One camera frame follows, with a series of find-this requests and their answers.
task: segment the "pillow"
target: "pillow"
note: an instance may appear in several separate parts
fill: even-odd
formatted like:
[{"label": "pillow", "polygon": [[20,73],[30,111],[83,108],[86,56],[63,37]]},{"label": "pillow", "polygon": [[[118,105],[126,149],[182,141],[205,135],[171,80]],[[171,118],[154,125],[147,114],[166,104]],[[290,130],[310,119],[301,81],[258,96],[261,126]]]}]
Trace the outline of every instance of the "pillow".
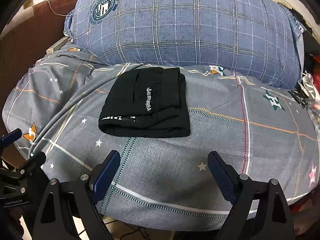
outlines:
[{"label": "pillow", "polygon": [[215,65],[292,89],[303,31],[271,0],[78,0],[64,33],[107,65]]}]

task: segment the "black cable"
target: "black cable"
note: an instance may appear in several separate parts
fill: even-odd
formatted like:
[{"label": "black cable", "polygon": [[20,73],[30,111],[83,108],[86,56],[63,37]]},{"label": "black cable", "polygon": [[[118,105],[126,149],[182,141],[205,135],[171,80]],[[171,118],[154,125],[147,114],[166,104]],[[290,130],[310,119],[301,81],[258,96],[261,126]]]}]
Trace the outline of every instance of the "black cable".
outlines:
[{"label": "black cable", "polygon": [[108,224],[111,224],[111,223],[117,222],[117,221],[119,221],[119,220],[112,220],[112,221],[110,221],[110,222],[108,222],[108,223],[105,223],[105,225],[108,225]]},{"label": "black cable", "polygon": [[130,226],[129,224],[122,222],[121,223],[125,224],[126,226],[128,226],[129,228],[135,230],[134,232],[131,232],[131,234],[135,233],[136,231],[140,232],[140,234],[142,235],[143,239],[145,240],[151,240],[150,235],[147,233],[147,230],[144,227],[138,227],[137,229],[135,229],[134,227]]},{"label": "black cable", "polygon": [[132,234],[134,234],[135,232],[138,232],[139,230],[140,230],[140,228],[138,227],[136,230],[134,230],[134,231],[132,231],[132,232],[130,232],[130,233],[126,233],[126,234],[122,235],[122,236],[120,237],[120,240],[122,240],[122,238],[124,238],[125,236],[132,235]]}]

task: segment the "brown sofa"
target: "brown sofa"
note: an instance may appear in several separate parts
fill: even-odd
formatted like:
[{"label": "brown sofa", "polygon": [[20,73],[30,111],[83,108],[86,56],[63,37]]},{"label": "brown sofa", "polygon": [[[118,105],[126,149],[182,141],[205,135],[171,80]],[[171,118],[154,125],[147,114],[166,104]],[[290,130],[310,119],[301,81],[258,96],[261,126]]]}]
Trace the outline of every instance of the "brown sofa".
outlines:
[{"label": "brown sofa", "polygon": [[[67,15],[77,0],[49,0],[53,11]],[[47,48],[63,37],[64,16],[56,15],[43,1],[18,13],[0,35],[0,107],[28,68],[46,54]],[[0,136],[7,134],[0,120]],[[2,158],[14,167],[25,160],[14,145],[4,149]]]}]

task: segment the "gray bedsheet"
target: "gray bedsheet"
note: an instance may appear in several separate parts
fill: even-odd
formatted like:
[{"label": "gray bedsheet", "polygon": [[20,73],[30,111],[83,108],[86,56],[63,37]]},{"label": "gray bedsheet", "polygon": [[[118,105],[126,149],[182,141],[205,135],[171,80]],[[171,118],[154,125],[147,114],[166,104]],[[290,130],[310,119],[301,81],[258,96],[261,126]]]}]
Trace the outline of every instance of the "gray bedsheet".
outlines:
[{"label": "gray bedsheet", "polygon": [[[68,43],[46,55],[18,82],[3,109],[8,131],[26,158],[44,151],[44,172],[60,181],[89,173],[110,150],[121,165],[98,210],[128,223],[167,230],[221,227],[231,208],[206,162],[216,150],[252,179],[276,178],[292,203],[319,178],[313,124],[286,90],[221,67],[181,68],[187,82],[191,135],[123,138],[102,133],[98,117],[116,77],[136,63],[106,66]],[[255,214],[254,203],[250,216]]]}]

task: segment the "black folded shirt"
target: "black folded shirt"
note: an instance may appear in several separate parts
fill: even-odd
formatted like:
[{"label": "black folded shirt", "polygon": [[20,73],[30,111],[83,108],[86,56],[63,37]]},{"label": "black folded shirt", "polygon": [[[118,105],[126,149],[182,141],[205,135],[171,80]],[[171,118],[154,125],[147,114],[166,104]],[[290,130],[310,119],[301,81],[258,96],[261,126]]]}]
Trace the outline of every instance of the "black folded shirt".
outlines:
[{"label": "black folded shirt", "polygon": [[145,68],[119,76],[99,117],[99,129],[125,137],[190,135],[186,79],[179,68]]}]

